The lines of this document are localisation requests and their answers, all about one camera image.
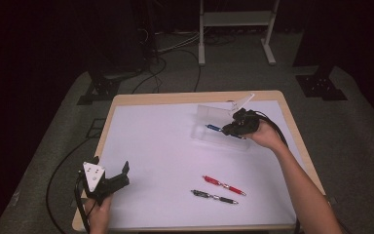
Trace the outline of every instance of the white metal stand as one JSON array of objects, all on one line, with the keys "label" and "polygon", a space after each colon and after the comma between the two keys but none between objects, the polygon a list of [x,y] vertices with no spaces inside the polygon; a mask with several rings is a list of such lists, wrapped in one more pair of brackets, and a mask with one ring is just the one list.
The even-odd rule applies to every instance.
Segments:
[{"label": "white metal stand", "polygon": [[270,49],[269,42],[275,24],[279,1],[275,0],[272,11],[259,12],[211,12],[205,13],[204,0],[200,0],[200,42],[199,65],[205,65],[205,26],[243,26],[243,25],[267,25],[266,37],[261,39],[263,50],[270,65],[276,61]]}]

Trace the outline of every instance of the blue pen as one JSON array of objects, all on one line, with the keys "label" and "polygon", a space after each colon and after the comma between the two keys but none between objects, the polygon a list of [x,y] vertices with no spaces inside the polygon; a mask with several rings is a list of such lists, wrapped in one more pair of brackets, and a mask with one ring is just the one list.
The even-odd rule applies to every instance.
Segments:
[{"label": "blue pen", "polygon": [[[222,130],[218,127],[215,127],[214,125],[206,125],[206,127],[208,127],[209,129],[211,130],[215,130],[217,132],[221,132]],[[242,136],[237,136],[237,135],[229,135],[231,137],[235,137],[235,138],[240,138],[240,139],[245,139],[245,137],[242,137]]]}]

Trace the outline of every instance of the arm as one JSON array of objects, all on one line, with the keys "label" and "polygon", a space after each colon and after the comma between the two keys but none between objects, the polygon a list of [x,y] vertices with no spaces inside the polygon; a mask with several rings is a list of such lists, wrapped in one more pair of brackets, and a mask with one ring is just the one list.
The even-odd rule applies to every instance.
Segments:
[{"label": "arm", "polygon": [[90,222],[91,234],[105,234],[108,230],[112,194],[104,199],[99,206],[94,199],[85,203],[85,211]]},{"label": "arm", "polygon": [[260,121],[257,132],[245,137],[270,148],[275,153],[293,208],[306,233],[342,233],[335,214],[324,196],[269,124]]}]

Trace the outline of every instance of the hand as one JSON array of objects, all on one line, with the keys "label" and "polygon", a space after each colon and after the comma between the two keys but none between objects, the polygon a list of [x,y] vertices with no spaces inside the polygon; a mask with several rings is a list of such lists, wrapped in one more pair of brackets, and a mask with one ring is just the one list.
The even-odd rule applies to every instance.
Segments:
[{"label": "hand", "polygon": [[257,144],[272,150],[285,146],[278,133],[263,120],[260,120],[259,129],[256,132],[244,135],[244,137],[251,138]]},{"label": "hand", "polygon": [[106,197],[101,206],[98,205],[96,200],[91,198],[85,203],[91,234],[107,233],[112,196],[113,194]]}]

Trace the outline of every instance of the dark background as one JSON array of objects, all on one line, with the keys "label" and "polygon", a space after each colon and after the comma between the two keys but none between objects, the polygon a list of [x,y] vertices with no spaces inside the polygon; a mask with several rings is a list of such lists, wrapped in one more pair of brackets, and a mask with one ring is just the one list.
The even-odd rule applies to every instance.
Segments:
[{"label": "dark background", "polygon": [[[153,5],[152,16],[156,30],[197,29],[199,1],[157,2],[160,5]],[[132,3],[138,10],[145,4]],[[217,4],[208,0],[206,7],[215,9]],[[257,4],[235,1],[235,5],[226,4],[225,10],[267,7]],[[73,2],[57,0],[0,0],[0,215],[67,91],[88,70],[87,52],[108,52],[108,48],[95,49],[95,39],[85,39],[87,35],[71,6]],[[145,16],[137,14],[135,24],[144,23],[139,19]],[[329,48],[336,48],[330,50],[335,53],[335,64],[355,78],[374,106],[374,1],[280,1],[275,31],[302,29],[305,34],[294,65],[318,65]],[[108,59],[100,57],[102,64],[108,64]],[[126,68],[132,65],[122,64]]]}]

